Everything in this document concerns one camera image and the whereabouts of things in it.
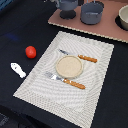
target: beige plate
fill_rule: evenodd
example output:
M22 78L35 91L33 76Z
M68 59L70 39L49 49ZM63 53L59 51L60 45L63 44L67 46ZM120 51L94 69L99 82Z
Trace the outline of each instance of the beige plate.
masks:
M56 71L63 78L75 78L83 71L82 61L71 55L66 55L56 63Z

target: table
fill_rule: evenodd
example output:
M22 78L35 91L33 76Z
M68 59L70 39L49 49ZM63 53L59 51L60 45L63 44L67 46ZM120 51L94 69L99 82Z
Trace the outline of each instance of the table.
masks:
M114 45L91 128L127 128L128 44L49 25L48 19L55 10L51 2L18 0L0 13L0 105L52 128L80 128L13 97L25 78L14 73L10 63L20 64L28 75L57 33L64 31ZM37 57L32 60L25 55L25 48L29 45L37 49Z

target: knife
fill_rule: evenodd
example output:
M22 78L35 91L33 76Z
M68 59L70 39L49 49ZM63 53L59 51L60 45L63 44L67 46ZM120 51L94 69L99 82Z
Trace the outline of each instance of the knife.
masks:
M61 50L61 49L58 49L58 50L59 50L60 52L64 53L64 54L66 54L66 55L75 55L75 56L77 56L77 55L74 54L74 53L69 53L69 52L64 51L64 50ZM91 62L94 62L94 63L97 62L97 59L95 59L95 58L91 58L91 57L87 57L87 56L83 56L83 55L78 55L78 57L79 57L80 59L87 60L87 61L91 61Z
M61 80L62 82L66 83L66 84L70 84L70 85L75 86L80 89L85 89L85 86L83 84L79 84L79 83L76 83L76 82L68 80L68 79L62 79L51 72L45 72L44 75L52 80Z

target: fork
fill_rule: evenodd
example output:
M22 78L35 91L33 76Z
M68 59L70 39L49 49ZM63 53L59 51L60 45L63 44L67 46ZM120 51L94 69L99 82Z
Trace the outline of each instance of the fork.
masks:
M60 77L58 77L57 75L52 74L51 72L45 72L44 75L45 75L46 77L52 79L52 80L61 80L62 82L67 83L67 84L70 84L70 85L75 86L75 87L77 87L77 88L85 89L85 86L84 86L84 85L79 84L79 83L76 83L76 82L71 81L71 80L68 80L68 79L60 78Z

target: wooden handle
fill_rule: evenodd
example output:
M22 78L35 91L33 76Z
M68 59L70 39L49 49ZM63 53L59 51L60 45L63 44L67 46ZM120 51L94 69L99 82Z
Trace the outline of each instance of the wooden handle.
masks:
M97 59L94 59L94 58L91 58L91 57L87 57L87 56L83 56L83 55L78 55L78 57L80 59L88 60L88 61L91 61L91 62L94 62L94 63L97 62Z
M84 85L76 83L76 82L71 81L71 80L64 79L64 83L70 84L70 85L75 86L75 87L80 88L80 89L85 89Z

